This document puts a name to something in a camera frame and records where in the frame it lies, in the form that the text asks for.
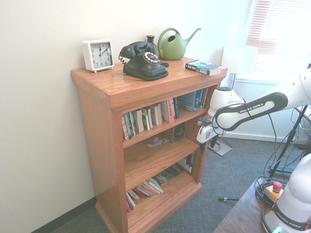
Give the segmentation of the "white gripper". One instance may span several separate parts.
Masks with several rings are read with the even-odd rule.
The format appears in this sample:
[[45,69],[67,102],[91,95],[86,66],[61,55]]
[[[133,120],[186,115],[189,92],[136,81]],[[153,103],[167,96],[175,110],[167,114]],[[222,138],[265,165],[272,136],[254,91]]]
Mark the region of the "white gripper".
[[206,143],[210,141],[209,147],[214,148],[217,142],[217,135],[223,134],[225,131],[218,126],[214,126],[213,124],[207,123],[198,123],[200,129],[197,134],[197,141],[200,143],[200,153],[204,154],[206,150]]

